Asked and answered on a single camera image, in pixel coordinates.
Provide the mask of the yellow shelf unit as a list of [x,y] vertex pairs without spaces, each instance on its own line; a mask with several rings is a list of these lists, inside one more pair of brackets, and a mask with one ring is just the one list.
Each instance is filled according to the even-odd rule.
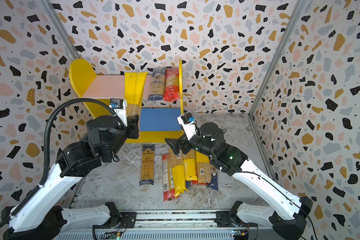
[[[91,98],[105,104],[110,99],[124,99],[124,75],[97,75],[92,65],[84,59],[71,63],[69,68],[71,85],[80,98]],[[147,99],[151,89],[151,75],[147,75],[143,100]],[[128,140],[128,143],[162,143],[165,138],[178,138],[182,135],[177,117],[182,114],[181,107],[146,108],[142,105],[137,140]]]

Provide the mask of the dark blue spaghetti bag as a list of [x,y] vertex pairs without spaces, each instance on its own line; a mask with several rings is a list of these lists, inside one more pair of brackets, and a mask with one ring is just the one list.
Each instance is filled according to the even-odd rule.
[[142,146],[142,167],[139,185],[154,185],[155,145]]

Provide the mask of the yellow spaghetti bag right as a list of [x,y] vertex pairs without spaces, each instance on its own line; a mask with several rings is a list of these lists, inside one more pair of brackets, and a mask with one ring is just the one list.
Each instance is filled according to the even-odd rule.
[[196,152],[196,167],[198,175],[198,183],[209,184],[212,180],[211,165],[208,156]]

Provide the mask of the yellow spaghetti bag with text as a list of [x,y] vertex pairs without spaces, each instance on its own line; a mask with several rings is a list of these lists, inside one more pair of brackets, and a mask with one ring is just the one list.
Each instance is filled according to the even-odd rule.
[[186,181],[197,181],[198,176],[196,170],[195,151],[191,150],[187,154],[183,154],[183,162]]

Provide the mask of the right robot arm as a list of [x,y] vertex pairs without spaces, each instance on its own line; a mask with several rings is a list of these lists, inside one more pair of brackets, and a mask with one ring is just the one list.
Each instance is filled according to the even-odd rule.
[[254,223],[272,228],[284,240],[302,239],[311,221],[311,199],[290,193],[264,174],[244,152],[226,143],[225,131],[217,124],[209,122],[198,127],[189,113],[179,116],[178,122],[184,134],[178,139],[165,139],[175,154],[194,150],[208,157],[216,169],[244,183],[269,204],[263,207],[237,201],[228,212],[228,220],[217,217],[218,225],[240,228]]

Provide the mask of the blue white spaghetti bag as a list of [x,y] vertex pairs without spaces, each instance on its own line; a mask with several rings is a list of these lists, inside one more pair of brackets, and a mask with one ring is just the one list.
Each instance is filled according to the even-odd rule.
[[148,101],[163,100],[166,86],[167,68],[154,68],[152,73],[151,89]]

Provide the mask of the yellow top spaghetti bag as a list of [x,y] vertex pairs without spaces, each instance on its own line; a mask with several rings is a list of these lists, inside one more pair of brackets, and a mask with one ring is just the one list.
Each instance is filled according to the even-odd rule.
[[124,99],[127,101],[127,117],[141,114],[143,93],[148,73],[125,73]]

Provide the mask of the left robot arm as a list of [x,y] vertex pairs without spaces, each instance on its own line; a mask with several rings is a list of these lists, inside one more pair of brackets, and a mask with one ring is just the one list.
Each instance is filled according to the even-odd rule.
[[10,220],[3,239],[52,240],[74,229],[120,226],[122,215],[114,203],[80,210],[62,208],[56,203],[93,169],[112,162],[127,139],[137,139],[139,121],[138,115],[127,118],[122,125],[115,116],[88,121],[87,135],[58,154],[46,183]]

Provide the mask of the long yellow spaghetti bag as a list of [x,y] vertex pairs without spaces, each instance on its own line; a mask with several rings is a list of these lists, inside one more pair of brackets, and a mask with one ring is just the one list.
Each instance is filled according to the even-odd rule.
[[188,191],[186,188],[185,167],[182,153],[175,154],[171,149],[169,150],[170,166],[173,175],[175,197]]

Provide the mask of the navy spaghetti bag far right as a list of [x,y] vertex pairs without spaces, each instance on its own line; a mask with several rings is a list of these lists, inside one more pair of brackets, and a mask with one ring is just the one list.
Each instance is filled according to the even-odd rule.
[[218,190],[218,173],[215,168],[211,168],[211,182],[207,186],[216,191]]

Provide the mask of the red label spaghetti bag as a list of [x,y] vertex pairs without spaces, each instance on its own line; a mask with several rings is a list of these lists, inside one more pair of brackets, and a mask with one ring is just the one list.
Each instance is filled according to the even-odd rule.
[[170,165],[170,155],[162,155],[164,202],[175,198],[175,185]]

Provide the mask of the metal base rail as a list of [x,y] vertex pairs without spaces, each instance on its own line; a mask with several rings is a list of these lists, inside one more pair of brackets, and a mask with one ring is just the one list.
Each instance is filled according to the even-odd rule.
[[122,212],[115,228],[84,227],[60,233],[58,240],[278,240],[272,227],[234,224],[229,210],[146,210]]

